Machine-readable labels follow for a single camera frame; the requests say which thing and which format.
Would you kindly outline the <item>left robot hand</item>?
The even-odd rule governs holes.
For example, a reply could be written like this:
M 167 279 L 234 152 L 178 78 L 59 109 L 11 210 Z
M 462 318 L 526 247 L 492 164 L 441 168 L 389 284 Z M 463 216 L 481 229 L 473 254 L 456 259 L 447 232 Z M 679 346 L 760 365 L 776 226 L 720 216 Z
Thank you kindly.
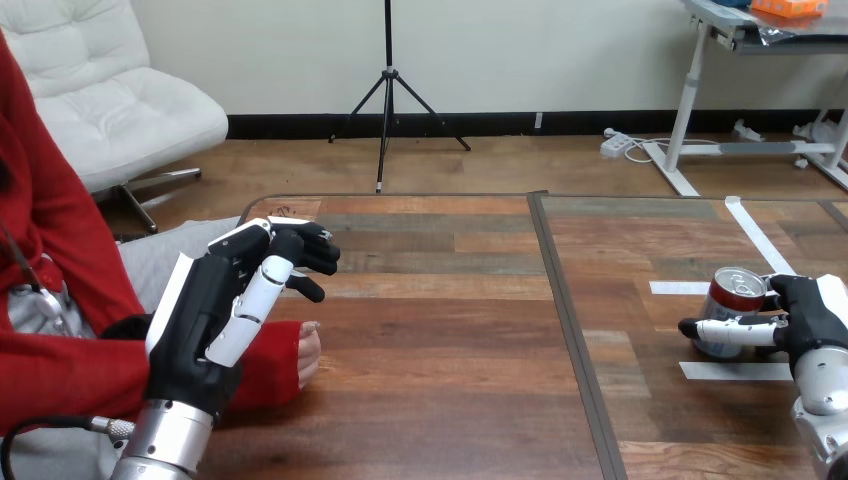
M 202 257 L 176 266 L 145 341 L 145 399 L 223 413 L 240 382 L 240 359 L 278 298 L 292 286 L 322 301 L 323 289 L 301 271 L 331 276 L 340 256 L 325 227 L 268 216 L 237 226 L 209 242 Z

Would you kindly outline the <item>person's hand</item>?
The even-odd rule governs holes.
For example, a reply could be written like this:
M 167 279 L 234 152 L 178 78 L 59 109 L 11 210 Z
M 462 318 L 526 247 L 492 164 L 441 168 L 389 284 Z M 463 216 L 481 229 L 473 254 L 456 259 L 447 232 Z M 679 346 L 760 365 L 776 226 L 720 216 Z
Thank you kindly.
M 298 340 L 298 386 L 304 389 L 312 382 L 319 371 L 322 354 L 319 336 L 319 322 L 304 322 L 301 324 Z

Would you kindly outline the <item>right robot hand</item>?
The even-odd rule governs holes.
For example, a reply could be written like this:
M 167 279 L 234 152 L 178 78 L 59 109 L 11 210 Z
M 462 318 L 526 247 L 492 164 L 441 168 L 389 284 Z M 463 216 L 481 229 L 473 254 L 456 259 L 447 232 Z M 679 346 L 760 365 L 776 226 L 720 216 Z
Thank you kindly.
M 791 370 L 811 351 L 847 348 L 847 287 L 840 278 L 775 273 L 763 282 L 765 300 L 756 313 L 726 320 L 684 318 L 678 330 L 696 342 L 784 352 Z

